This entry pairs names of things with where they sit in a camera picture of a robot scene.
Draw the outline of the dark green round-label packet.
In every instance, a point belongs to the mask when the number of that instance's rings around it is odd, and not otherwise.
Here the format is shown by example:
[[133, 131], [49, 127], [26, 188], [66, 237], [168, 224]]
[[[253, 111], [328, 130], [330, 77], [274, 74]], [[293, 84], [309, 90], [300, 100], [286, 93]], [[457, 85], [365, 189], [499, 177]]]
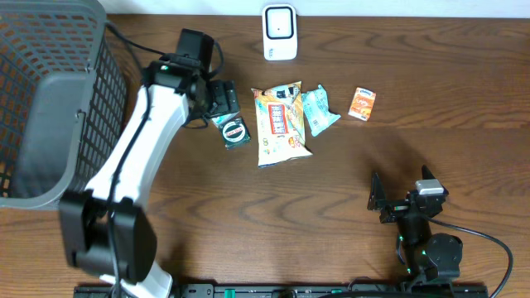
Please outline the dark green round-label packet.
[[220, 128], [220, 133], [227, 150], [241, 147], [251, 141], [247, 126], [242, 118], [228, 120]]

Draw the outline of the large yellow snack bag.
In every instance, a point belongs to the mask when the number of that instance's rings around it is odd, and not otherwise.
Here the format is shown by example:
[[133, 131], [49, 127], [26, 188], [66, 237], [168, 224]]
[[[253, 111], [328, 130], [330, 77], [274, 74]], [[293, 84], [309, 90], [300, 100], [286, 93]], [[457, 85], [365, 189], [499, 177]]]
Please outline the large yellow snack bag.
[[301, 81], [252, 92], [258, 129], [258, 166], [311, 156], [305, 146]]

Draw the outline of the light blue small packet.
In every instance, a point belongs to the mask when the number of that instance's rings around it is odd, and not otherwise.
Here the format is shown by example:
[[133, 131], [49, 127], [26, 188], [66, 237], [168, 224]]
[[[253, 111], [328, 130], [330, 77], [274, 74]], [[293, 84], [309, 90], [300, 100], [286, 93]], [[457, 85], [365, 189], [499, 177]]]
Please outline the light blue small packet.
[[322, 84], [314, 90], [303, 93], [301, 100], [313, 137], [318, 136], [340, 119], [339, 114], [330, 111], [328, 95]]

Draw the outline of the orange small packet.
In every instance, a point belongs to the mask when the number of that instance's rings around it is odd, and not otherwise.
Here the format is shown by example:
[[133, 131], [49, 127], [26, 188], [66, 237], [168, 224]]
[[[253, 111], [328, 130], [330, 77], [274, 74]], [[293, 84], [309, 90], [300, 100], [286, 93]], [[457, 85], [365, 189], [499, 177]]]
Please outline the orange small packet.
[[348, 115], [363, 121], [368, 121], [373, 110], [375, 99], [375, 92], [358, 87], [354, 92]]

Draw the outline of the green white packet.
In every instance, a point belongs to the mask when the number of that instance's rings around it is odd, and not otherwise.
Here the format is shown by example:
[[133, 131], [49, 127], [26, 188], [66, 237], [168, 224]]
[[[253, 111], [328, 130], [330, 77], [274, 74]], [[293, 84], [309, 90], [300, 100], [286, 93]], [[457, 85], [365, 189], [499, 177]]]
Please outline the green white packet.
[[231, 120], [232, 118], [235, 118], [239, 115], [239, 112], [236, 113], [227, 113], [225, 115], [221, 115], [218, 117], [211, 118], [210, 121], [217, 127], [222, 127], [226, 122]]

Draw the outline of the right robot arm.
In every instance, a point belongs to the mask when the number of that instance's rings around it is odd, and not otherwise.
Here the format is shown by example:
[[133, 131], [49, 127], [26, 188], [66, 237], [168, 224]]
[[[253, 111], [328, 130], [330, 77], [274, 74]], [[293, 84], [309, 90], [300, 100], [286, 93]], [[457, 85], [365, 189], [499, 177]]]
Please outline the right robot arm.
[[399, 260], [418, 283], [450, 282], [460, 276], [462, 241], [447, 233], [433, 233], [430, 227], [448, 194], [427, 166], [422, 166], [422, 178], [402, 199], [388, 199], [378, 174], [372, 175], [367, 209], [378, 211], [382, 224], [397, 225]]

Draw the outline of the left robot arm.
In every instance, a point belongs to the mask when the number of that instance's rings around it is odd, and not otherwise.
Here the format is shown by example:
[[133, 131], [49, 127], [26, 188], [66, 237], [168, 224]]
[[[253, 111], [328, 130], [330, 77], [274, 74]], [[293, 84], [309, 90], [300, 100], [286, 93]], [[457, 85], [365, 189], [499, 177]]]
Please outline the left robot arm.
[[195, 121], [239, 111], [234, 82], [211, 68], [219, 43], [184, 29], [176, 51], [141, 70], [135, 109], [104, 165], [81, 191], [59, 202], [68, 264], [109, 283], [107, 297], [168, 297], [173, 278], [157, 264], [146, 216], [152, 182], [172, 139]]

